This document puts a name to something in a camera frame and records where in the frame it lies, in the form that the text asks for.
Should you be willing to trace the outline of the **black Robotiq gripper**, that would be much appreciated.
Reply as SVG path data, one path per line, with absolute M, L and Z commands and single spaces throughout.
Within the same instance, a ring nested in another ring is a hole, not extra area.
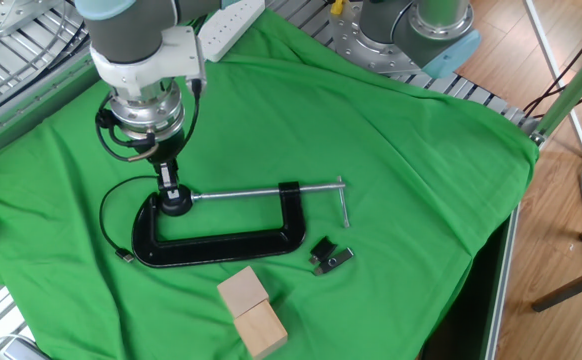
M 175 158 L 185 145 L 183 130 L 178 131 L 170 138 L 161 141 L 155 153 L 147 158 L 154 164 L 158 177 L 158 188 L 161 192 L 175 190 L 179 186 L 178 165 Z

